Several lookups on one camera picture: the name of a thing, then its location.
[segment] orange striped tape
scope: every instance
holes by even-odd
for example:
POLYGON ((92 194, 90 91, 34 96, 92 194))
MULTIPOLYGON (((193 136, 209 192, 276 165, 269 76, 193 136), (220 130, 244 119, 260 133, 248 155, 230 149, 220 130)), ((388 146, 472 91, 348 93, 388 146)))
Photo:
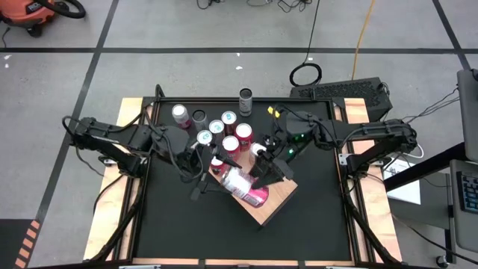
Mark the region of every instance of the orange striped tape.
POLYGON ((20 247, 18 256, 16 257, 15 268, 27 268, 39 232, 40 222, 37 220, 32 220, 30 227, 27 229, 25 238, 23 238, 22 246, 20 247))

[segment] gray floor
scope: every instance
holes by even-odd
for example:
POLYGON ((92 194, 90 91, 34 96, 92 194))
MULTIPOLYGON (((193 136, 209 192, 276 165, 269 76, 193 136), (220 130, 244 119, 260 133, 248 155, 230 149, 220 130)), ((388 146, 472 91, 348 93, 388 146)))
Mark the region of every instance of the gray floor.
MULTIPOLYGON (((81 116, 114 123, 125 96, 151 96, 160 83, 168 96, 236 96, 249 87, 256 96, 287 96, 289 72, 303 53, 102 53, 93 50, 116 0, 81 0, 86 19, 58 17, 33 39, 13 28, 9 48, 33 48, 18 53, 0 50, 0 218, 35 218, 57 159, 64 130, 62 116, 71 114, 80 90, 87 90, 81 116), (92 48, 88 53, 59 53, 41 48, 92 48), (93 53, 99 55, 95 65, 93 53), (95 67, 91 83, 84 84, 95 67)), ((440 1, 464 49, 478 48, 478 1, 440 1)), ((354 48, 370 1, 335 0, 320 3, 312 47, 354 48)), ((249 7, 245 0, 227 0, 199 10, 193 0, 119 0, 106 36, 105 48, 305 48, 314 7, 283 13, 274 2, 249 7)), ((0 33, 5 30, 0 25, 0 33)), ((362 47, 385 49, 453 49, 431 0, 378 0, 362 47)), ((353 54, 311 54, 323 68, 322 82, 351 78, 353 54)), ((466 55, 478 67, 478 55, 466 55)), ((360 54, 356 78, 379 76, 390 86, 394 109, 388 118, 420 113, 456 86, 462 68, 456 54, 360 54)), ((313 73, 304 70, 298 81, 313 73)), ((458 104, 413 122, 428 158, 460 142, 458 104)), ((97 164, 96 153, 84 157, 97 164)), ((43 222, 30 266, 80 262, 92 220, 100 178, 70 150, 43 222)), ((411 223, 443 244, 443 231, 411 223)), ((403 259, 412 265, 435 266, 442 252, 395 223, 403 259)), ((478 259, 478 255, 460 250, 478 259)), ((459 261, 457 268, 470 268, 459 261)))

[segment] white paper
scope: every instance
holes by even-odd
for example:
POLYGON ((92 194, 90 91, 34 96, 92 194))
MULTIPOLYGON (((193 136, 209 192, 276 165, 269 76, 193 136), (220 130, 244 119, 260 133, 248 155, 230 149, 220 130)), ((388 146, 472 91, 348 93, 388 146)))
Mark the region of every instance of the white paper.
MULTIPOLYGON (((407 164, 406 161, 398 159, 390 167, 387 167, 387 170, 383 172, 383 178, 387 180, 387 178, 395 175, 396 173, 407 170, 408 168, 409 164, 407 164)), ((417 180, 393 191, 389 191, 387 193, 387 196, 392 199, 402 200, 405 202, 413 202, 414 204, 420 205, 420 182, 417 180)))

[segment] yellow clip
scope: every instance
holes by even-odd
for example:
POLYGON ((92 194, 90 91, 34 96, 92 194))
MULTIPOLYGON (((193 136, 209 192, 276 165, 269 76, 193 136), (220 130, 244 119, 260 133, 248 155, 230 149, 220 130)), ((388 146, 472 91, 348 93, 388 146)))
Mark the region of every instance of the yellow clip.
MULTIPOLYGON (((271 114, 271 115, 272 115, 272 112, 273 112, 273 111, 274 111, 274 108, 272 108, 272 107, 269 107, 269 108, 267 109, 267 112, 269 112, 269 114, 271 114)), ((281 116, 281 114, 276 111, 276 118, 279 118, 280 116, 281 116)))

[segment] soda can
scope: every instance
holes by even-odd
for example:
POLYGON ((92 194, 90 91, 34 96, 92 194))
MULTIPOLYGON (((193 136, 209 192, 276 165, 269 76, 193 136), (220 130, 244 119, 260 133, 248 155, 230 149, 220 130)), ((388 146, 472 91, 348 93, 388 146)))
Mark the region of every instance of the soda can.
POLYGON ((252 113, 252 91, 244 88, 239 92, 239 114, 248 117, 252 113))
POLYGON ((173 106, 173 118, 176 123, 178 123, 178 126, 183 129, 187 129, 191 125, 191 119, 189 118, 187 109, 181 104, 173 106))
POLYGON ((234 135, 234 132, 236 130, 236 122, 238 121, 236 113, 232 111, 226 111, 221 116, 221 120, 224 123, 224 134, 234 135))
POLYGON ((255 180, 257 179, 243 172, 240 168, 231 167, 229 171, 223 174, 221 184, 236 197, 258 208, 266 203, 269 197, 269 188, 264 186, 253 190, 252 184, 255 180))
POLYGON ((200 109, 193 112, 193 121, 198 132, 209 128, 208 117, 206 113, 200 109))
POLYGON ((197 133, 196 139, 200 144, 207 146, 212 141, 212 133, 208 130, 202 130, 197 133))
POLYGON ((262 146, 259 143, 253 143, 249 149, 249 163, 255 164, 255 158, 258 156, 259 150, 267 151, 265 146, 262 146))
POLYGON ((223 148, 230 159, 234 161, 239 159, 239 140, 235 136, 226 136, 223 139, 223 148))
POLYGON ((222 175, 225 173, 228 165, 224 164, 223 161, 216 159, 216 157, 211 160, 211 170, 214 175, 222 175))
POLYGON ((213 136, 213 142, 220 145, 224 138, 224 123, 221 120, 213 120, 209 123, 209 131, 213 136))
POLYGON ((247 123, 241 123, 236 127, 235 137, 239 140, 241 152, 248 151, 254 140, 252 127, 247 123))

